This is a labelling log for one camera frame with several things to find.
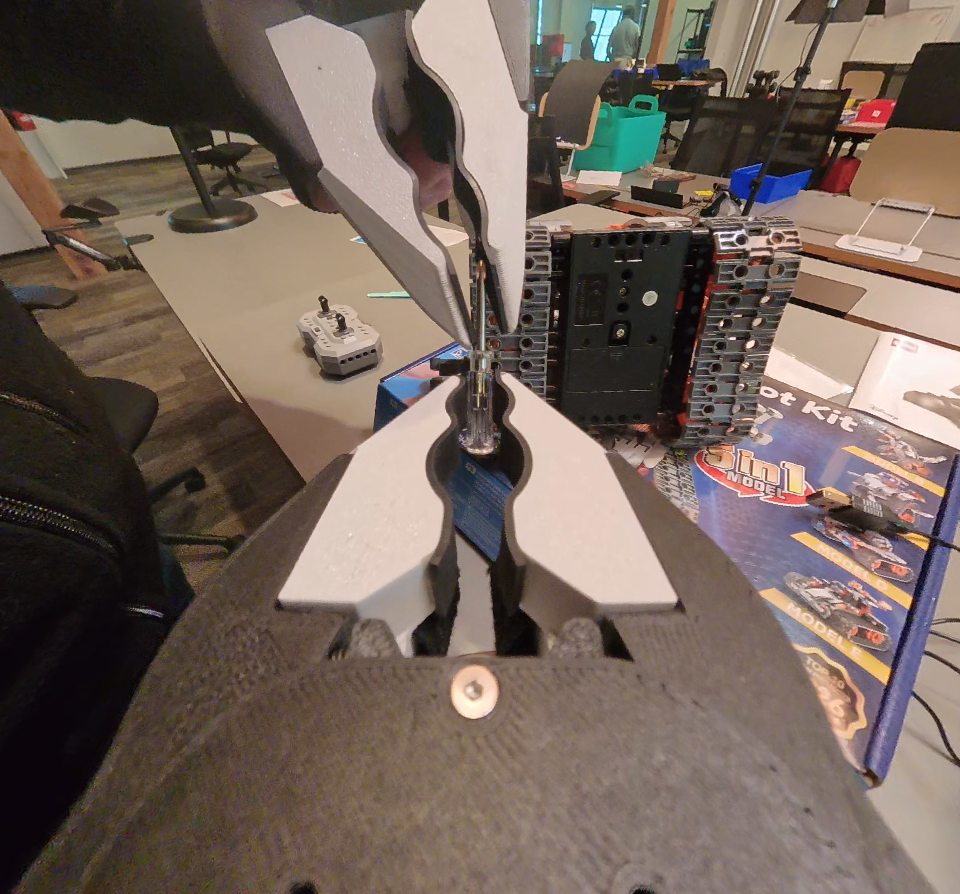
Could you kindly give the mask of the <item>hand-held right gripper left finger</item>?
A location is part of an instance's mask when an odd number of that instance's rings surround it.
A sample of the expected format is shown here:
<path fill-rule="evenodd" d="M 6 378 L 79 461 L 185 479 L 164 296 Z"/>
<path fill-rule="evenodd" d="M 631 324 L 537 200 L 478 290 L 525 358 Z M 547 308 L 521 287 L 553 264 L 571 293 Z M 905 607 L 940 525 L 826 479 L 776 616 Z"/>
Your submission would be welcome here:
<path fill-rule="evenodd" d="M 278 594 L 284 610 L 317 609 L 412 631 L 447 617 L 459 573 L 439 451 L 455 434 L 449 377 L 352 454 Z"/>

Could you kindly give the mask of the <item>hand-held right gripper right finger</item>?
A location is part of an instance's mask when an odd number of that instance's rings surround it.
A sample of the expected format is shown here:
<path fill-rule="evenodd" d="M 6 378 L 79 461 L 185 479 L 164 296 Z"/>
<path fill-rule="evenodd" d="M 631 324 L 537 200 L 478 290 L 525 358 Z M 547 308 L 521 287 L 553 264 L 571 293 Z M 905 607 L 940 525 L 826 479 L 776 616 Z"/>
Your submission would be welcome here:
<path fill-rule="evenodd" d="M 520 608 L 540 628 L 666 612 L 679 597 L 605 450 L 511 374 L 505 431 L 521 468 L 505 514 Z"/>

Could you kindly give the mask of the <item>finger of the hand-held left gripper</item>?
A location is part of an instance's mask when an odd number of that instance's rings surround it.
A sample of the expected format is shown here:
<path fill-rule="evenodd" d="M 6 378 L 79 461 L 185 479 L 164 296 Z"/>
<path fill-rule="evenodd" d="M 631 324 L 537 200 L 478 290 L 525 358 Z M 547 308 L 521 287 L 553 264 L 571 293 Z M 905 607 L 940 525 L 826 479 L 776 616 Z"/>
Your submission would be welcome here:
<path fill-rule="evenodd" d="M 424 0 L 409 16 L 409 45 L 452 113 L 454 194 L 486 262 L 498 330 L 510 335 L 524 290 L 528 120 L 489 0 Z"/>
<path fill-rule="evenodd" d="M 423 311 L 464 346 L 470 313 L 448 250 L 429 230 L 418 180 L 382 124 L 382 87 L 365 39 L 311 15 L 268 41 L 318 152 L 319 181 Z"/>

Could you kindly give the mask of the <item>small clear-handled screwdriver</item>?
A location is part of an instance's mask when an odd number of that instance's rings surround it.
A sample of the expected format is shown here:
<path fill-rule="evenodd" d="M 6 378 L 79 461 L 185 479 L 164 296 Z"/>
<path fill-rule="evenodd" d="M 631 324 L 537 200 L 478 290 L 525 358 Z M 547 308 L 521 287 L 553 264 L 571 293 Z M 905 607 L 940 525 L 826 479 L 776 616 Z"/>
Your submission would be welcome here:
<path fill-rule="evenodd" d="M 465 374 L 465 421 L 460 444 L 475 458 L 489 458 L 496 454 L 499 438 L 494 397 L 496 349 L 487 324 L 487 262 L 480 255 L 473 259 L 471 296 L 473 341 Z"/>

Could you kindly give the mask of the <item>grey toy battery box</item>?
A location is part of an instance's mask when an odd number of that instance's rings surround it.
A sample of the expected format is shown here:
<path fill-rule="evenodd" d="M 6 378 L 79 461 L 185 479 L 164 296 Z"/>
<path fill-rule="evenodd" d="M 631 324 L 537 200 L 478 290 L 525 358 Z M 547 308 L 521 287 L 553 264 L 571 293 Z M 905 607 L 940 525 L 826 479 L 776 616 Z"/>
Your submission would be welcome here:
<path fill-rule="evenodd" d="M 378 331 L 350 305 L 332 303 L 324 295 L 314 310 L 300 317 L 296 328 L 303 349 L 324 376 L 345 379 L 377 367 L 382 359 Z"/>

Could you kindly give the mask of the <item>tracked building-block toy robot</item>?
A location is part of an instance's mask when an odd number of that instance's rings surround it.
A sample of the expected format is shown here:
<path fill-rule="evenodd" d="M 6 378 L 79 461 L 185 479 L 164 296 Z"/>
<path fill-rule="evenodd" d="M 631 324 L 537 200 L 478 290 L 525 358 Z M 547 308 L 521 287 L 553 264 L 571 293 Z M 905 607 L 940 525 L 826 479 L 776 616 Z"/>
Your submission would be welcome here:
<path fill-rule="evenodd" d="M 679 448 L 734 444 L 797 282 L 788 218 L 531 220 L 519 324 L 489 318 L 495 359 L 580 428 L 648 428 Z"/>

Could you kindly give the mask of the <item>person's left forearm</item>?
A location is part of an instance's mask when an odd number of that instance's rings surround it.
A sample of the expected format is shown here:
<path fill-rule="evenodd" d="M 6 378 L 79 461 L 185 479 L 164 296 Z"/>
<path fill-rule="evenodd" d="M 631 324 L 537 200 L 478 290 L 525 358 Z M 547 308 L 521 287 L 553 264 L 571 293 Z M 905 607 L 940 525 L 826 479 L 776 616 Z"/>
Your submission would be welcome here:
<path fill-rule="evenodd" d="M 266 37 L 294 0 L 1 0 L 2 106 L 52 120 L 184 121 L 289 140 Z"/>

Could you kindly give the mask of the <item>person's left hand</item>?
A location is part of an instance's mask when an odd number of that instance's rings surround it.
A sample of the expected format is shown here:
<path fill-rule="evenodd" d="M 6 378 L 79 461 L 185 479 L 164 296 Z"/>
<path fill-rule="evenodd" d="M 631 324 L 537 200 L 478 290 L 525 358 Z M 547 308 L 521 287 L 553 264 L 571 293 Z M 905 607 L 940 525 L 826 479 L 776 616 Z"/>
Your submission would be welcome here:
<path fill-rule="evenodd" d="M 417 122 L 411 121 L 399 135 L 398 150 L 403 162 L 417 178 L 420 209 L 427 213 L 447 204 L 453 196 L 450 165 L 431 158 Z"/>

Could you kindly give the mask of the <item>black office chair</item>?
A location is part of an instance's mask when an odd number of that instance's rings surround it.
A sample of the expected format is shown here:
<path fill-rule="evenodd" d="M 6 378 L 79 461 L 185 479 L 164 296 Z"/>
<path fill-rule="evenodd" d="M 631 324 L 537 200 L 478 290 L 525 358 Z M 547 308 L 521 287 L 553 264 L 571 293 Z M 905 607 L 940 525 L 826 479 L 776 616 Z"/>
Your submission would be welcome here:
<path fill-rule="evenodd" d="M 777 115 L 776 102 L 770 98 L 702 98 L 669 166 L 684 172 L 730 177 L 738 168 L 758 164 Z"/>
<path fill-rule="evenodd" d="M 180 131 L 189 154 L 197 165 L 209 166 L 223 172 L 221 180 L 209 187 L 211 196 L 219 196 L 226 188 L 230 188 L 241 196 L 244 195 L 244 189 L 250 189 L 253 192 L 268 189 L 265 182 L 246 176 L 240 168 L 240 162 L 253 150 L 251 144 L 234 143 L 229 133 L 225 135 L 223 143 L 216 143 L 210 128 L 196 124 L 186 124 Z"/>
<path fill-rule="evenodd" d="M 159 397 L 149 388 L 134 382 L 98 376 L 88 376 L 87 379 L 121 448 L 130 455 L 135 454 L 157 420 L 160 411 Z M 191 466 L 150 487 L 148 496 L 150 504 L 157 505 L 178 489 L 187 494 L 196 494 L 206 487 L 205 474 L 199 468 Z M 235 552 L 245 540 L 243 535 L 220 536 L 168 531 L 160 531 L 158 537 L 160 542 L 168 547 L 216 548 L 227 554 Z"/>

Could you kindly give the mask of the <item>green storage bin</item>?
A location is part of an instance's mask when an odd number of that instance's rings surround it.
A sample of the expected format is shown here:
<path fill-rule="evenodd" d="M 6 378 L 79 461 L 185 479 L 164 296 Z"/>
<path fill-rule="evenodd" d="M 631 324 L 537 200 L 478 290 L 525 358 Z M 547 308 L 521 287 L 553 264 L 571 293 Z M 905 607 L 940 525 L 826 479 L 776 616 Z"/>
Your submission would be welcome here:
<path fill-rule="evenodd" d="M 601 102 L 589 147 L 573 157 L 576 170 L 627 172 L 654 161 L 666 124 L 656 96 L 636 95 L 628 106 Z"/>

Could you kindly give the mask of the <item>black floor lamp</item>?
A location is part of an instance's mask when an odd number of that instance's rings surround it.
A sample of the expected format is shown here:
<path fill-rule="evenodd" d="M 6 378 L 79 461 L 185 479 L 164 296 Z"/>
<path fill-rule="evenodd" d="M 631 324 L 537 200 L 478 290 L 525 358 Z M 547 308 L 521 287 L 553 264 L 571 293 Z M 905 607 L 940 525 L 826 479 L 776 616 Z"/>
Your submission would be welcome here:
<path fill-rule="evenodd" d="M 179 233 L 199 234 L 229 230 L 256 220 L 257 210 L 246 201 L 217 200 L 212 197 L 199 171 L 192 149 L 187 144 L 184 131 L 178 126 L 170 127 L 170 131 L 198 194 L 198 202 L 169 212 L 167 216 L 169 227 Z"/>

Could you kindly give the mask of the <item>blue robot kit box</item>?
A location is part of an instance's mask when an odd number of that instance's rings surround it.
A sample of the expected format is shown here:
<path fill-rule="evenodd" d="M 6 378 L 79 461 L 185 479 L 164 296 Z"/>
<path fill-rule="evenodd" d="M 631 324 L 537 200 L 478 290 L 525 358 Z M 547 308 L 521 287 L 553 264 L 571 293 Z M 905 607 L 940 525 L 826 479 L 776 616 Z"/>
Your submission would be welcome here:
<path fill-rule="evenodd" d="M 656 549 L 679 563 L 677 606 L 599 624 L 611 657 L 641 660 L 769 743 L 828 725 L 882 780 L 903 728 L 946 572 L 929 534 L 958 519 L 958 456 L 896 468 L 879 422 L 762 384 L 747 437 L 660 456 L 625 426 L 603 438 L 671 507 L 642 499 Z M 494 636 L 525 656 L 540 628 L 519 574 L 493 572 Z"/>

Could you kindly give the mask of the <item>small blue storage bin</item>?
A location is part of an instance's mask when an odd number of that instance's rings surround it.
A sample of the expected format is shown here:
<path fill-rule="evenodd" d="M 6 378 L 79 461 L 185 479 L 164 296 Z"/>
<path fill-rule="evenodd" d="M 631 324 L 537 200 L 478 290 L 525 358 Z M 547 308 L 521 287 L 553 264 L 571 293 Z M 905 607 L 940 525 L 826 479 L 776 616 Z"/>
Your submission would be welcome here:
<path fill-rule="evenodd" d="M 762 164 L 737 168 L 731 173 L 729 190 L 732 196 L 745 201 L 750 193 L 752 182 L 760 174 Z M 775 203 L 797 195 L 806 189 L 813 171 L 793 163 L 772 162 L 762 180 L 756 204 Z"/>

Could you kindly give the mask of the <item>black-and-white instruction booklet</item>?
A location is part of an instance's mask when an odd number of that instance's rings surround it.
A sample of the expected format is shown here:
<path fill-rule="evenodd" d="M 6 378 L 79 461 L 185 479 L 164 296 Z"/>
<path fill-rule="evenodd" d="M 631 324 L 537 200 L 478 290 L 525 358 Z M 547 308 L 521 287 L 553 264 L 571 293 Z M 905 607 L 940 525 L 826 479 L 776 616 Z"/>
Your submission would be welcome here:
<path fill-rule="evenodd" d="M 959 353 L 881 333 L 849 400 L 907 432 L 959 449 Z"/>

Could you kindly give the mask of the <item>black light stand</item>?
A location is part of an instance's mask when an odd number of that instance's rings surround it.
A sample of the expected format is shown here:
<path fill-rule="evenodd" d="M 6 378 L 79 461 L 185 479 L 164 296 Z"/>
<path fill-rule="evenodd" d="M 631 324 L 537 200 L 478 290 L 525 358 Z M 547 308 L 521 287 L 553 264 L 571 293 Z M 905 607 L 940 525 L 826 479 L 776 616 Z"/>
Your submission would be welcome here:
<path fill-rule="evenodd" d="M 786 132 L 790 116 L 797 105 L 810 75 L 815 54 L 828 27 L 833 24 L 856 24 L 868 16 L 888 16 L 905 13 L 909 0 L 799 0 L 787 16 L 794 24 L 812 24 L 815 28 L 805 56 L 794 72 L 794 85 L 785 108 L 781 109 L 772 140 L 762 157 L 762 165 L 750 184 L 750 192 L 741 212 L 749 215 L 759 199 L 763 182 L 769 172 L 779 143 Z"/>

